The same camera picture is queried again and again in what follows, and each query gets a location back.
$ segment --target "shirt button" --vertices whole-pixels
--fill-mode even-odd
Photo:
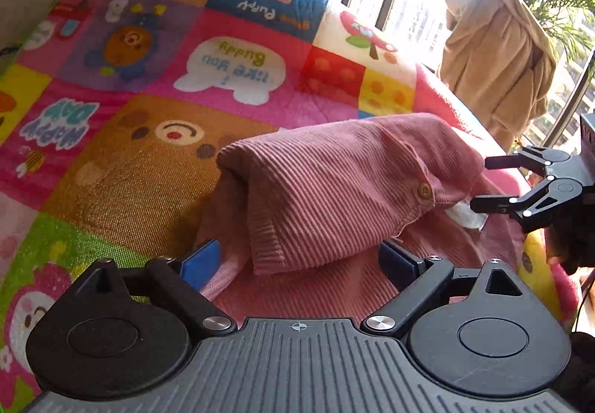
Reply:
[[[417,196],[423,200],[429,200],[432,197],[432,188],[427,183],[420,183],[417,187]]]

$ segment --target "metal bolt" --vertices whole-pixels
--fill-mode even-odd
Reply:
[[[366,326],[375,331],[388,331],[395,327],[395,320],[386,315],[374,315],[366,319]]]
[[[231,320],[228,317],[215,315],[213,317],[207,317],[202,321],[202,326],[210,331],[224,331],[231,327]]]

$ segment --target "pink corduroy garment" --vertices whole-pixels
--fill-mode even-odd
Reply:
[[[378,245],[394,236],[421,257],[463,267],[497,257],[516,269],[518,224],[492,215],[479,232],[444,212],[499,193],[459,134],[436,116],[412,114],[280,131],[222,149],[197,236],[219,240],[222,264],[202,293],[240,322],[359,321],[396,294],[377,263]]]

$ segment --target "patchwork blanket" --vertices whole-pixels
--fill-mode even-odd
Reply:
[[[191,251],[214,156],[241,138],[432,112],[499,152],[372,25],[328,0],[58,0],[0,81],[0,405],[39,388],[31,328],[93,260]],[[507,193],[528,186],[499,171]],[[570,285],[532,237],[520,270],[561,320]]]

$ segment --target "yellow square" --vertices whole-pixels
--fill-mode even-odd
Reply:
[[[387,75],[366,69],[359,90],[359,109],[374,116],[413,111],[415,90]]]
[[[0,144],[52,81],[49,75],[13,64],[0,79]]]

